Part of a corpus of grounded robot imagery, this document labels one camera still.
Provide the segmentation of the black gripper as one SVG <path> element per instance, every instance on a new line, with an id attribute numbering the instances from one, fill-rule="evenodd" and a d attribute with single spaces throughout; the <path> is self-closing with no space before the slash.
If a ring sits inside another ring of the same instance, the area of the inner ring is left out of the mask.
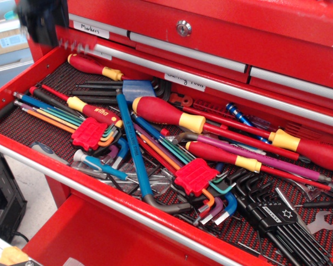
<path id="1" fill-rule="evenodd" d="M 16 14 L 31 40 L 41 45 L 58 46 L 57 29 L 69 27 L 68 2 L 65 0 L 18 1 Z"/>

